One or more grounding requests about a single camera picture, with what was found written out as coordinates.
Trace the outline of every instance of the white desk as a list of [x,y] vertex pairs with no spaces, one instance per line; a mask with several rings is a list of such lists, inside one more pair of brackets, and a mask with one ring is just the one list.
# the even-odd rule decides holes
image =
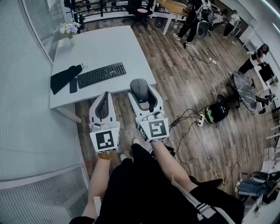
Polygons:
[[177,21],[179,15],[187,17],[188,14],[183,11],[183,8],[185,6],[184,3],[173,1],[173,0],[154,0],[154,4],[153,4],[153,7],[152,7],[153,12],[154,12],[154,9],[155,9],[155,6],[156,6],[157,2],[160,5],[162,5],[164,8],[166,8],[170,13],[168,15],[168,20],[166,22],[164,31],[162,33],[162,35],[165,36],[166,32],[168,30],[169,24],[171,22],[171,19],[174,18],[174,15],[176,15],[175,21]]
[[156,84],[149,64],[130,26],[119,26],[89,31],[73,37],[75,45],[70,46],[66,38],[60,40],[56,50],[56,56],[52,68],[52,75],[68,69],[72,65],[84,64],[87,69],[85,73],[100,67],[117,62],[122,62],[126,74],[114,77],[85,88],[76,93],[69,93],[69,83],[57,94],[50,90],[50,108],[57,109],[67,117],[80,123],[73,112],[65,105],[95,98],[105,91],[117,93],[130,89],[133,79],[143,78],[148,84]]

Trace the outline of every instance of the glass wall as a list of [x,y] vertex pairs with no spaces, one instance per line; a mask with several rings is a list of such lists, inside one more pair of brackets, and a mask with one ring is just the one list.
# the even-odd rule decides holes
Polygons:
[[40,38],[45,51],[54,61],[59,40],[65,38],[59,32],[60,24],[65,23],[60,0],[22,0],[27,13]]

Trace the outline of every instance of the person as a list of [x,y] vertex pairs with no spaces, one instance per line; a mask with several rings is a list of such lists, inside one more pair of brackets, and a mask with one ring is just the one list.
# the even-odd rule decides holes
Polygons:
[[[201,203],[223,209],[241,224],[244,205],[237,198],[211,186],[193,183],[184,168],[162,142],[151,143],[156,160],[133,139],[133,159],[121,154],[121,165],[109,178],[111,154],[99,154],[88,189],[88,202],[81,217],[70,224],[198,223],[197,211],[173,183],[179,184]],[[102,204],[97,217],[93,197]]]
[[245,74],[248,70],[253,69],[255,66],[260,66],[266,58],[269,50],[269,46],[267,44],[263,44],[256,51],[248,51],[247,54],[250,55],[250,58],[239,68],[239,71]]
[[191,41],[193,41],[194,37],[196,36],[196,30],[197,25],[199,23],[199,19],[196,17],[196,11],[199,10],[199,8],[202,5],[201,0],[191,0],[189,1],[188,6],[184,11],[188,13],[188,17],[185,20],[185,24],[181,28],[180,32],[178,34],[174,33],[173,36],[180,41],[181,38],[187,33],[189,29],[191,29],[188,38],[185,40],[186,46],[189,46]]
[[228,18],[229,22],[224,29],[224,33],[220,34],[223,38],[227,38],[227,36],[233,31],[235,27],[235,23],[240,21],[240,17],[237,15],[237,11],[233,10],[233,14]]

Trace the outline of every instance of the white shirt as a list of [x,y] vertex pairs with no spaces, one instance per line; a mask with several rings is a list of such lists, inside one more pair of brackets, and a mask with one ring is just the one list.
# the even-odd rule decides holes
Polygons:
[[[252,65],[253,65],[253,66],[257,66],[257,65],[259,64],[259,63],[258,63],[258,60],[257,60],[257,59],[256,59],[256,60],[253,60],[253,59],[252,59],[252,55],[255,54],[255,52],[253,52],[253,51],[248,51],[247,54],[250,55],[250,61],[251,61]],[[265,58],[266,58],[266,55],[263,54],[262,57],[259,58],[259,59],[261,60],[261,62],[264,62],[264,59],[265,59]]]
[[231,20],[229,21],[229,23],[234,26],[235,22],[238,22],[238,21],[240,21],[240,17],[237,14],[232,14]]

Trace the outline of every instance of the black phone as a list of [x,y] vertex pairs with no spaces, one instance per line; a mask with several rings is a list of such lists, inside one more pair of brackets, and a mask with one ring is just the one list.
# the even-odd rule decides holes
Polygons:
[[70,81],[70,93],[75,93],[77,92],[77,78],[74,78]]

